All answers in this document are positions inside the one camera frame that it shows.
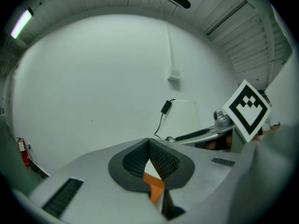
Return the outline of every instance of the ceiling light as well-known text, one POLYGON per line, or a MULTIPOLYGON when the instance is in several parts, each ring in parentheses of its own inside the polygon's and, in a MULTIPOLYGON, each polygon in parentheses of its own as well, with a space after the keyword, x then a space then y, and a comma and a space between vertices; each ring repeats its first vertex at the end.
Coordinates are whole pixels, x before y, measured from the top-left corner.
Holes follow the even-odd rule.
POLYGON ((32 17, 33 12, 31 8, 28 8, 25 12, 23 12, 22 16, 19 18, 17 21, 16 25, 14 26, 13 31, 11 32, 11 36, 16 39, 17 36, 20 34, 24 26, 27 24, 27 22, 30 20, 32 17))

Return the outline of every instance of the red fire extinguisher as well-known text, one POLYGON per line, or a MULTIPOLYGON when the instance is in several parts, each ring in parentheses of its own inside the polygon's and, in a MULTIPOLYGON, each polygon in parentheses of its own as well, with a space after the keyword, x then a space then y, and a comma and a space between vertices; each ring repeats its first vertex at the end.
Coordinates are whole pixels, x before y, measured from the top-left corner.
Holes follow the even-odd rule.
POLYGON ((17 145, 20 149, 22 159, 23 159, 23 162, 24 162, 25 166, 30 167, 31 166, 31 160, 28 157, 28 153, 27 153, 27 150, 26 150, 24 139, 18 138, 17 145))

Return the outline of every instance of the corrugated metal ceiling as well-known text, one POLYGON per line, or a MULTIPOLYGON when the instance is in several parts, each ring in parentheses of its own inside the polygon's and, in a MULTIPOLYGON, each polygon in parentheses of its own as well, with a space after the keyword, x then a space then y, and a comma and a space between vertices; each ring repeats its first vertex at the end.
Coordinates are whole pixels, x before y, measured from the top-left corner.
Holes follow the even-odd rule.
MULTIPOLYGON (((291 53, 280 27, 269 13, 274 51, 268 46, 269 33, 263 20, 247 0, 189 0, 190 9, 176 7, 161 0, 165 14, 172 15, 204 32, 231 58, 239 82, 247 79, 257 89, 264 89, 279 73, 291 53)), ((161 12, 157 0, 25 0, 24 7, 31 7, 34 16, 14 40, 2 36, 0 71, 3 76, 16 64, 20 55, 43 31, 53 24, 87 10, 101 7, 143 7, 161 12)), ((9 33, 12 24, 6 28, 9 33)))

